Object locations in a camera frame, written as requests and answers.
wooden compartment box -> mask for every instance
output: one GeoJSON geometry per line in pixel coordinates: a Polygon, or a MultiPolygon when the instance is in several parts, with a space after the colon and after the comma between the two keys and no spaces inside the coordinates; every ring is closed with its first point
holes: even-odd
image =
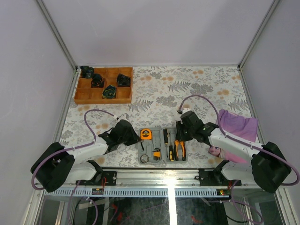
{"type": "Polygon", "coordinates": [[[78,105],[88,104],[130,104],[132,96],[132,67],[113,67],[113,68],[94,68],[95,74],[100,74],[104,79],[103,88],[91,88],[92,78],[80,78],[77,84],[74,102],[78,105]],[[117,77],[119,74],[129,76],[131,79],[130,87],[118,87],[117,77]],[[117,88],[116,98],[104,99],[102,98],[103,90],[109,86],[117,88]]]}

pliers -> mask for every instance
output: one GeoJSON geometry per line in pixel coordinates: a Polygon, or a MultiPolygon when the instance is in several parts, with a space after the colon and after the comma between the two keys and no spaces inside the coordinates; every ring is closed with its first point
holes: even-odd
{"type": "Polygon", "coordinates": [[[175,152],[175,160],[178,161],[179,160],[179,156],[178,156],[178,147],[179,145],[181,146],[181,150],[182,150],[182,161],[186,161],[186,148],[185,148],[185,145],[184,145],[184,142],[180,142],[178,140],[175,140],[174,142],[175,144],[175,149],[174,149],[174,152],[175,152]]]}

floral tablecloth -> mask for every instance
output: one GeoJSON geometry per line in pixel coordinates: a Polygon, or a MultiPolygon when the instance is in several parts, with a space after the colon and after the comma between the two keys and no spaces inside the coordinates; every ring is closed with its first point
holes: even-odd
{"type": "MultiPolygon", "coordinates": [[[[180,103],[192,94],[206,96],[218,110],[251,117],[236,67],[134,67],[132,104],[76,105],[71,100],[60,142],[73,146],[93,139],[83,120],[89,109],[103,109],[116,115],[127,113],[136,132],[140,128],[175,126],[180,120],[176,112],[180,103]]],[[[216,121],[213,109],[203,99],[188,99],[184,107],[191,108],[204,123],[216,121]]],[[[111,116],[99,112],[90,112],[87,120],[97,134],[116,124],[111,116]]],[[[186,142],[186,148],[186,163],[140,165],[135,145],[121,145],[94,160],[105,167],[171,168],[210,168],[222,161],[208,153],[207,145],[196,140],[186,142]]]]}

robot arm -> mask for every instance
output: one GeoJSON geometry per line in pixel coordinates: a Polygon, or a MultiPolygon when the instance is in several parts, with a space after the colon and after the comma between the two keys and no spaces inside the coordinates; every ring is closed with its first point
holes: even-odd
{"type": "Polygon", "coordinates": [[[225,164],[221,173],[228,180],[254,181],[263,190],[274,193],[291,172],[291,168],[283,162],[254,149],[255,147],[264,149],[285,160],[280,149],[274,143],[268,142],[266,145],[262,145],[227,132],[224,135],[218,125],[210,122],[204,124],[188,108],[183,109],[180,118],[182,123],[177,122],[177,140],[189,141],[195,138],[198,142],[209,146],[218,146],[249,162],[246,165],[232,162],[225,164]]]}
{"type": "MultiPolygon", "coordinates": [[[[140,140],[132,125],[125,118],[119,118],[110,133],[108,131],[100,134],[92,145],[86,144],[86,147],[77,149],[71,147],[73,150],[59,153],[52,160],[48,160],[38,170],[36,178],[47,192],[53,192],[64,183],[75,182],[76,180],[98,182],[101,180],[102,169],[97,163],[89,159],[112,152],[122,143],[129,146],[140,140]]],[[[46,157],[67,148],[58,142],[51,144],[32,166],[31,173],[46,157]]]]}

yellow tape measure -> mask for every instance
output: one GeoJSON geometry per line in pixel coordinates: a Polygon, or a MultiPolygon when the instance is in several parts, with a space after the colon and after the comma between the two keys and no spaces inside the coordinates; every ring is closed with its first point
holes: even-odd
{"type": "Polygon", "coordinates": [[[141,130],[141,139],[152,139],[152,132],[149,129],[141,130]]]}

